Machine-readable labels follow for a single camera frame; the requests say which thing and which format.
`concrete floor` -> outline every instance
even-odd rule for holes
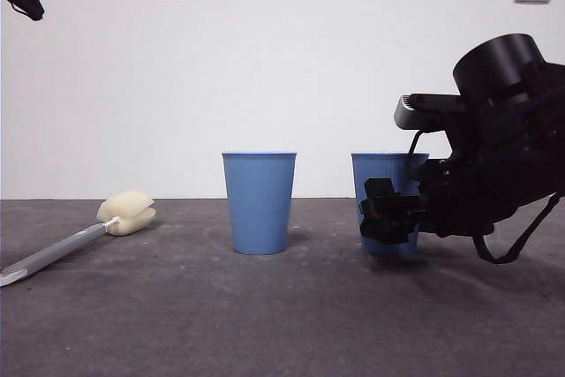
[[[99,201],[2,202],[4,266],[94,221]],[[490,237],[503,250],[542,207]],[[2,289],[2,376],[563,376],[565,208],[507,266],[467,238],[359,249],[354,200],[293,200],[284,253],[231,250],[225,200],[158,200]]]

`brush handle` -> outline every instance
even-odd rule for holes
[[[63,258],[66,254],[71,253],[97,239],[102,234],[106,234],[106,226],[104,224],[91,225],[87,229],[79,231],[60,242],[46,247],[42,251],[29,255],[23,260],[19,260],[14,265],[2,270],[3,275],[15,273],[21,269],[26,270],[26,276],[31,275],[40,269],[47,267],[56,260]]]

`sponge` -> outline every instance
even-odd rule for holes
[[[118,222],[108,226],[108,233],[112,236],[127,236],[153,221],[156,212],[150,207],[153,204],[153,199],[143,192],[123,192],[105,200],[98,208],[96,219],[107,222],[115,216],[119,217]]]

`cup rim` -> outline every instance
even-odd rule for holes
[[[408,152],[351,152],[351,156],[407,156]],[[430,155],[427,152],[414,152],[414,156]]]
[[[272,150],[272,151],[253,151],[253,150],[230,150],[223,151],[222,155],[296,155],[296,152],[286,150]]]

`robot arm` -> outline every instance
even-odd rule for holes
[[[460,95],[403,96],[395,122],[444,131],[452,155],[428,160],[412,178],[419,196],[401,196],[389,179],[369,179],[361,232],[385,244],[403,243],[415,225],[444,238],[472,237],[481,258],[515,260],[525,241],[565,193],[565,66],[549,64],[526,34],[487,41],[454,69]],[[507,255],[494,258],[484,235],[493,224],[548,195],[547,207]]]

